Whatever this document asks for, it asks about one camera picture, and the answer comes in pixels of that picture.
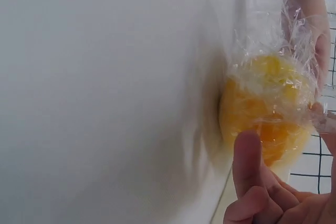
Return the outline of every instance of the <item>person's hand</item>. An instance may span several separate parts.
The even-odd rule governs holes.
[[[322,89],[328,74],[330,57],[330,30],[326,4],[324,0],[290,0],[297,4],[312,30],[315,58],[318,63],[318,85]]]
[[[325,134],[324,139],[334,142],[336,135]],[[335,224],[336,158],[331,176],[330,194],[298,192],[263,163],[259,136],[254,132],[240,133],[233,161],[238,200],[226,209],[224,224]]]

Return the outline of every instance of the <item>white surface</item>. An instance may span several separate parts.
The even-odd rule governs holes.
[[[234,4],[0,0],[0,222],[208,223],[229,167],[186,81],[204,15],[229,50]]]

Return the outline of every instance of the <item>orange fruit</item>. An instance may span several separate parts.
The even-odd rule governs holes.
[[[220,100],[223,139],[255,130],[267,166],[300,153],[312,125],[302,115],[314,100],[314,87],[294,61],[279,55],[258,56],[229,75]]]

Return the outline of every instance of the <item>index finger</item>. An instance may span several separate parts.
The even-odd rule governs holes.
[[[253,186],[265,187],[261,174],[261,142],[252,131],[237,136],[232,164],[233,180],[238,199]]]

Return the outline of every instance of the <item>metal grid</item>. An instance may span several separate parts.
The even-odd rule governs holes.
[[[328,13],[331,14],[331,15],[335,15],[334,13],[334,10],[329,10],[328,9]],[[334,82],[334,77],[336,77],[336,25],[331,23],[331,27],[330,27],[330,31],[331,31],[331,57],[330,57],[330,65],[329,65],[329,77],[328,77],[328,84],[331,84],[334,85],[336,84]],[[326,167],[325,169],[328,169],[328,165],[326,165],[326,160],[328,159],[332,159],[332,155],[329,153],[329,151],[324,147],[325,144],[324,144],[324,141],[321,139],[321,137],[316,133],[316,134],[312,134],[312,139],[310,141],[318,141],[319,143],[319,148],[317,148],[317,146],[315,145],[315,150],[317,152],[313,152],[312,150],[311,151],[308,151],[308,152],[303,152],[302,153],[302,156],[303,156],[303,159],[305,160],[312,160],[312,162],[316,162],[316,158],[318,158],[318,172],[317,174],[315,174],[314,172],[313,173],[309,173],[312,169],[310,169],[309,166],[310,164],[307,162],[307,163],[304,163],[302,162],[301,164],[301,167],[307,167],[305,170],[309,172],[293,172],[293,173],[290,173],[290,181],[294,178],[295,180],[295,177],[300,177],[300,181],[301,182],[298,182],[296,184],[296,187],[301,187],[301,183],[305,183],[307,181],[309,181],[310,179],[317,179],[317,188],[316,190],[313,191],[313,193],[318,193],[318,194],[321,194],[321,193],[325,193],[328,191],[328,188],[324,188],[324,187],[328,187],[328,184],[331,184],[331,174],[330,174],[330,170],[328,171],[328,173],[323,173],[322,170],[324,169],[324,167]]]

